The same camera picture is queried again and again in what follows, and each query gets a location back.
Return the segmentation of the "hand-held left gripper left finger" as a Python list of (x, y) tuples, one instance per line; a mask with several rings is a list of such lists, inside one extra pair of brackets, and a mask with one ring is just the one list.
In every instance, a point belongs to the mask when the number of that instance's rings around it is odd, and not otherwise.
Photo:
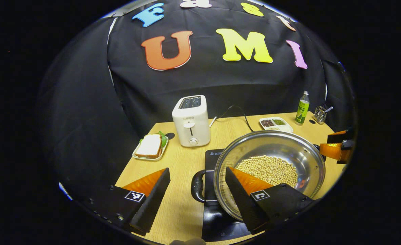
[(144, 236), (150, 232), (170, 183), (170, 169), (155, 171), (124, 187), (95, 185), (85, 206), (113, 226)]

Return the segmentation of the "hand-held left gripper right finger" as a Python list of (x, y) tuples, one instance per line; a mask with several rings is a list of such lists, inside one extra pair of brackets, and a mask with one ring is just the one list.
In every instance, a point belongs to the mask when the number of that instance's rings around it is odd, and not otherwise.
[(286, 183), (272, 186), (232, 167), (226, 168), (225, 181), (252, 235), (284, 226), (315, 205)]

